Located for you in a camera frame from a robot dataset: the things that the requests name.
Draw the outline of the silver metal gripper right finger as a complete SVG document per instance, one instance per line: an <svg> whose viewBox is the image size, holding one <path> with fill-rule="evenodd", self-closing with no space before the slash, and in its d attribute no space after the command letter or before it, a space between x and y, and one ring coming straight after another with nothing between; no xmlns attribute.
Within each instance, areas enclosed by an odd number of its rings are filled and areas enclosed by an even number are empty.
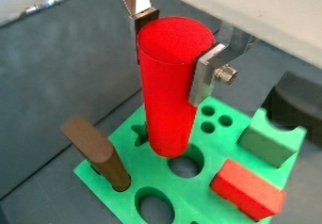
<svg viewBox="0 0 322 224"><path fill-rule="evenodd" d="M216 42L196 58L188 102L197 106L211 95L216 83L229 85L237 71L229 66L253 45L256 38L232 24L221 22Z"/></svg>

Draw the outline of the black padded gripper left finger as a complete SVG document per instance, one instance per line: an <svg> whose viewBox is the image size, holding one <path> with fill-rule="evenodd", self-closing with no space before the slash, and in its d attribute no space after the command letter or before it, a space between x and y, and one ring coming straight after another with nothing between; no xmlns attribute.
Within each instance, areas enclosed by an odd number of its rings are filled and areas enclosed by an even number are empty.
<svg viewBox="0 0 322 224"><path fill-rule="evenodd" d="M122 0L122 3L129 13L130 59L138 63L137 33L148 23L158 18L160 11L152 7L149 0Z"/></svg>

